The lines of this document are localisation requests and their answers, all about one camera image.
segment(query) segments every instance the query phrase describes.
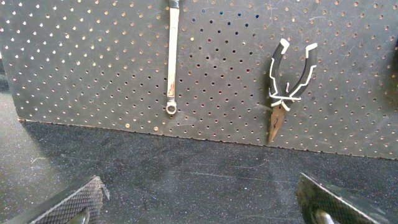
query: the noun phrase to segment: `wrench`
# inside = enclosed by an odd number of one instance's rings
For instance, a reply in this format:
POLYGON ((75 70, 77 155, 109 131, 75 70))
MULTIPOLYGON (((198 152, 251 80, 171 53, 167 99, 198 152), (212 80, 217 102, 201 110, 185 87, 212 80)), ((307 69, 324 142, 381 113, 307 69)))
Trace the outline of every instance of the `wrench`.
POLYGON ((170 39, 169 39, 169 71, 167 77, 166 112, 173 115, 177 112, 175 102, 175 61, 177 57, 178 17, 180 15, 179 0, 169 0, 170 7, 170 39))

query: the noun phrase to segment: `hand tool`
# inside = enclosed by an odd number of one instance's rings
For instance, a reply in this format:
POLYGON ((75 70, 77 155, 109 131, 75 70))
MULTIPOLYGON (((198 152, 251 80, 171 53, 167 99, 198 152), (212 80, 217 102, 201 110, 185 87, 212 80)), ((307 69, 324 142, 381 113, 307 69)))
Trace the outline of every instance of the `hand tool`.
POLYGON ((169 74, 167 77, 166 112, 173 115, 177 112, 175 102, 175 61, 177 57, 178 17, 180 15, 179 0, 169 0, 170 7, 170 39, 169 39, 169 74))
POLYGON ((313 69, 317 66, 317 47, 318 44, 310 44, 305 48, 305 67, 303 74, 298 82, 289 91, 289 82, 286 84, 285 91, 283 91, 278 84, 279 65, 283 55, 289 47, 289 42, 281 39, 278 47, 272 56, 271 67, 269 69, 269 78, 271 81, 269 87, 269 96, 272 98, 271 107, 273 112, 271 114, 271 125, 269 129, 269 143, 271 143, 278 129, 282 126, 282 122, 286 111, 290 111, 290 107, 295 100, 301 100, 300 95, 308 87, 311 80, 313 69))

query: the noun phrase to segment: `dark tabletop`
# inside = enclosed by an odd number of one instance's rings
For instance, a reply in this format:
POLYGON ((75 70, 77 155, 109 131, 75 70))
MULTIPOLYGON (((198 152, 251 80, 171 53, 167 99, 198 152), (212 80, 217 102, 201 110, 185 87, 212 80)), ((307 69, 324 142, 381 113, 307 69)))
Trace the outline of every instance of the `dark tabletop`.
POLYGON ((101 223, 303 223, 309 172, 398 214, 397 161, 18 122, 0 76, 0 221, 99 175, 101 223))

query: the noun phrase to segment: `combination wrench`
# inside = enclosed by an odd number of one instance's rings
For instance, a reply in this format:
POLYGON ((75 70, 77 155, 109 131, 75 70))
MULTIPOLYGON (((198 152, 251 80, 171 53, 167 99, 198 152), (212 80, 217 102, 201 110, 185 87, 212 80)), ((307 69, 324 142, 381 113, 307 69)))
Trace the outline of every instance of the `combination wrench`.
POLYGON ((175 62, 177 58, 178 17, 180 15, 179 0, 169 0, 170 8, 170 39, 169 39, 169 71, 167 77, 166 112, 173 115, 177 112, 175 101, 175 62))

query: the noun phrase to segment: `pliers handle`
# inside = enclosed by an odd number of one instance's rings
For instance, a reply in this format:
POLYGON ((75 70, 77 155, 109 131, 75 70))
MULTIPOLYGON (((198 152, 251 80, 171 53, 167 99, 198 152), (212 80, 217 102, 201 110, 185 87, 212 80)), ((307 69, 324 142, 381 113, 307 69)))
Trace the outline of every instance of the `pliers handle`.
POLYGON ((295 100, 301 100, 300 95, 308 87, 311 80, 313 69, 317 66, 317 47, 318 44, 310 44, 305 48, 305 67, 300 80, 293 86, 290 91, 283 92, 278 84, 279 65, 283 55, 289 48, 289 42, 281 39, 278 47, 272 56, 271 67, 269 69, 269 78, 271 84, 269 87, 269 96, 272 98, 271 107, 282 105, 286 111, 290 111, 290 107, 295 100))

